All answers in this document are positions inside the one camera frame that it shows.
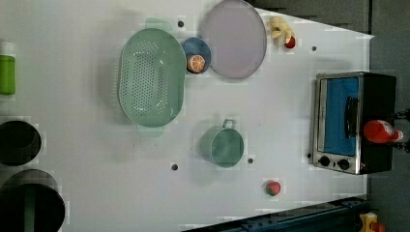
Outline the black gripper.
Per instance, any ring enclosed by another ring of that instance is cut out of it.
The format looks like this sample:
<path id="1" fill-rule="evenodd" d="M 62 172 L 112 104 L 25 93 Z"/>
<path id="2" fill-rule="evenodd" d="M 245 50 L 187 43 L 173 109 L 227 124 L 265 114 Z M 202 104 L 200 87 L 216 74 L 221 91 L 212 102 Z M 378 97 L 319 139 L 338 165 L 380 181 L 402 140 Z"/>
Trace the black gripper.
<path id="1" fill-rule="evenodd" d="M 409 109 L 405 109 L 402 111 L 399 111 L 398 113 L 395 114 L 395 119 L 396 120 L 406 120 L 409 121 L 409 116 L 410 116 L 410 111 Z M 399 141 L 395 146 L 402 151 L 408 152 L 409 151 L 409 144 L 410 141 L 408 138 L 404 139 L 403 141 Z"/>

